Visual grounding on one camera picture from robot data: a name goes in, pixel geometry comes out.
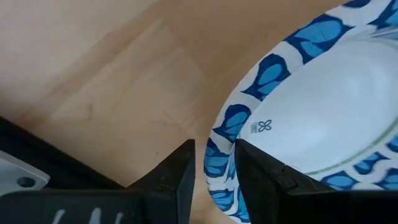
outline wood grain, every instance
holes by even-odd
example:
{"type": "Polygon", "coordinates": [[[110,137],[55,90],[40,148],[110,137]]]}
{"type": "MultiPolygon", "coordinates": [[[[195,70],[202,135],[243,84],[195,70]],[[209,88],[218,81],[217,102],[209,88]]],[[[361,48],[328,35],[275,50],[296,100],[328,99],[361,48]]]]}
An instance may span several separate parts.
{"type": "Polygon", "coordinates": [[[230,91],[342,0],[3,0],[0,115],[129,185],[197,140],[192,223],[232,223],[201,175],[230,91]]]}

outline wooden table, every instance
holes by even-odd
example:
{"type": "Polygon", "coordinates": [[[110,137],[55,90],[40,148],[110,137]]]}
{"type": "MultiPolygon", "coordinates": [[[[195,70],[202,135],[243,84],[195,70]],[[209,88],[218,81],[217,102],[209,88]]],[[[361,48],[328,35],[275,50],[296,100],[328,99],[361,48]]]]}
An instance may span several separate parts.
{"type": "Polygon", "coordinates": [[[229,92],[343,0],[2,0],[0,115],[129,185],[197,140],[192,223],[233,223],[202,178],[229,92]]]}

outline paper plate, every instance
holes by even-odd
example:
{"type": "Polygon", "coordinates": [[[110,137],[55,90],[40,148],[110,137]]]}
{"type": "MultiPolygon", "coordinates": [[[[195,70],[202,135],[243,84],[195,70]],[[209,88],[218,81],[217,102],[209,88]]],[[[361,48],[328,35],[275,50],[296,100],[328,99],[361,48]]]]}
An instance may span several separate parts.
{"type": "MultiPolygon", "coordinates": [[[[217,206],[234,221],[249,223],[236,177],[233,143],[261,102],[291,73],[336,43],[360,39],[398,25],[398,1],[357,0],[334,8],[288,36],[239,82],[222,107],[207,143],[204,171],[217,206]]],[[[374,123],[369,120],[369,127],[374,123]]],[[[398,189],[398,129],[392,127],[377,145],[307,175],[338,190],[398,189]]]]}

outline white object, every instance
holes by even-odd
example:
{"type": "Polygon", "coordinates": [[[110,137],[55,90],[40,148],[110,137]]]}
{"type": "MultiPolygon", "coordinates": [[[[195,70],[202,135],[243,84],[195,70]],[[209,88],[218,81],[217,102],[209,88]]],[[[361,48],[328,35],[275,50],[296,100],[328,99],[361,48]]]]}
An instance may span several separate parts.
{"type": "Polygon", "coordinates": [[[303,173],[358,155],[398,117],[397,58],[391,40],[335,45],[272,91],[239,138],[303,173]]]}
{"type": "Polygon", "coordinates": [[[0,197],[20,190],[40,190],[49,180],[41,170],[0,151],[0,197]]]}

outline black plastic object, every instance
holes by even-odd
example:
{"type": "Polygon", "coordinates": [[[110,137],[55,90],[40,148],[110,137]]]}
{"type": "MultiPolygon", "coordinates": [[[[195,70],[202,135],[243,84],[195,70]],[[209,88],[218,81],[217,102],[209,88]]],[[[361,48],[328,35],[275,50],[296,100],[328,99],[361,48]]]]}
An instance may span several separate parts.
{"type": "Polygon", "coordinates": [[[2,151],[48,174],[54,189],[123,189],[113,180],[0,117],[2,151]]]}
{"type": "Polygon", "coordinates": [[[397,191],[336,191],[242,139],[235,163],[252,224],[398,223],[397,191]]]}
{"type": "Polygon", "coordinates": [[[191,139],[126,189],[42,190],[3,196],[0,223],[187,224],[194,183],[195,142],[191,139]]]}

